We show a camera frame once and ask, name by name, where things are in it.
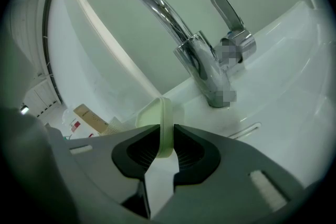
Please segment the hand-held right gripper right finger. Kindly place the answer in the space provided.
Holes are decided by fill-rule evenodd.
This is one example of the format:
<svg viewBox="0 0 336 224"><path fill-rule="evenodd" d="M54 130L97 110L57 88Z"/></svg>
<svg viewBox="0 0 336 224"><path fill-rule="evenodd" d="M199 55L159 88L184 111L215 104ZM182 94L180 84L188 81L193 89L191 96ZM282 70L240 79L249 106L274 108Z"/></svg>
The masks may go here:
<svg viewBox="0 0 336 224"><path fill-rule="evenodd" d="M241 141L177 124L174 147L180 171L159 224L285 224L314 190Z"/></svg>

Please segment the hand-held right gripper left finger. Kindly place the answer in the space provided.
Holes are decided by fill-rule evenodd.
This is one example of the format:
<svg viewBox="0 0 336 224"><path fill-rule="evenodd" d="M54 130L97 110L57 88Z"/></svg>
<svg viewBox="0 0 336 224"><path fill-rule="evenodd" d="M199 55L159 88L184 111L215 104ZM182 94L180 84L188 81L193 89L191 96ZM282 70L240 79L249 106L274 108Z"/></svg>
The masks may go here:
<svg viewBox="0 0 336 224"><path fill-rule="evenodd" d="M156 156L160 126L65 140L50 127L48 141L76 219L149 219L141 153Z"/></svg>

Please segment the pale green plastic tray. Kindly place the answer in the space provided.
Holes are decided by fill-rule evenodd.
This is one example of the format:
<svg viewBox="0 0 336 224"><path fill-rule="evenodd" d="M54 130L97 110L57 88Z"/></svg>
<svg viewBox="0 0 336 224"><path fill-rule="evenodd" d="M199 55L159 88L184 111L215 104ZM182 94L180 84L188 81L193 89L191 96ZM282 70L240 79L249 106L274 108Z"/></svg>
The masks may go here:
<svg viewBox="0 0 336 224"><path fill-rule="evenodd" d="M174 146L173 107L170 99L158 97L145 106L136 117L135 126L160 125L157 158L170 157Z"/></svg>

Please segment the translucent cup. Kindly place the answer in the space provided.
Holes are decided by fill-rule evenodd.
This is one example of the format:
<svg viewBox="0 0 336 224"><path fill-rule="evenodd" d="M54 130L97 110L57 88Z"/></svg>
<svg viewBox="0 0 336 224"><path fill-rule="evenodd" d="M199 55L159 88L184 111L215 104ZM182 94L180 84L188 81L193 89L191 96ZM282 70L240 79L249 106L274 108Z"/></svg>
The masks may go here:
<svg viewBox="0 0 336 224"><path fill-rule="evenodd" d="M123 124L116 118L114 117L107 125L106 129L100 133L100 135L105 136L105 135L111 135L111 134L116 134L125 131L125 127Z"/></svg>

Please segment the tan paper box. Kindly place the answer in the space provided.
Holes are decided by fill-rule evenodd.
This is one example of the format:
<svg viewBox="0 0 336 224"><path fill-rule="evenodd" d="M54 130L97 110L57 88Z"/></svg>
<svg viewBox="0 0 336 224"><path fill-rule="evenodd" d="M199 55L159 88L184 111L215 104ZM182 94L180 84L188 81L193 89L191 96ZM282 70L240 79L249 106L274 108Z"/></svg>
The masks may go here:
<svg viewBox="0 0 336 224"><path fill-rule="evenodd" d="M103 133L108 127L108 123L106 121L96 115L84 104L76 107L74 109L74 113L100 134Z"/></svg>

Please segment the white sink vanity cabinet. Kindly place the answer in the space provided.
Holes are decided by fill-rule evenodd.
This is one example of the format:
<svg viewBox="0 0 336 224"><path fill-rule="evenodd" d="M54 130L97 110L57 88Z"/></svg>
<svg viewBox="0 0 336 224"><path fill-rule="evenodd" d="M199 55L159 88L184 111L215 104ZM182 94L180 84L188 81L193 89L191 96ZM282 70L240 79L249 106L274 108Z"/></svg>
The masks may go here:
<svg viewBox="0 0 336 224"><path fill-rule="evenodd" d="M336 151L336 17L300 2L256 36L257 51L231 76L237 100L211 108L192 79L165 94L174 122L244 142L303 186L321 179ZM146 173L151 219L172 198L177 157Z"/></svg>

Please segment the chrome faucet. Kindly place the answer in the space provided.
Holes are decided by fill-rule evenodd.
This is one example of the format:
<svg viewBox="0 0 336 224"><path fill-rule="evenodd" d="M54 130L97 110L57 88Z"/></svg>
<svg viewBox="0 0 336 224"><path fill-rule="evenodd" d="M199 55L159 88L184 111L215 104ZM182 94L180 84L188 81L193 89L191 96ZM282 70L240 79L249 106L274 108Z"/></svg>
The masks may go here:
<svg viewBox="0 0 336 224"><path fill-rule="evenodd" d="M229 76L242 70L243 62L257 50L256 40L229 0L211 0L229 31L212 47L205 35L193 34L166 0L140 0L176 41L174 54L193 77L209 106L225 108L236 101Z"/></svg>

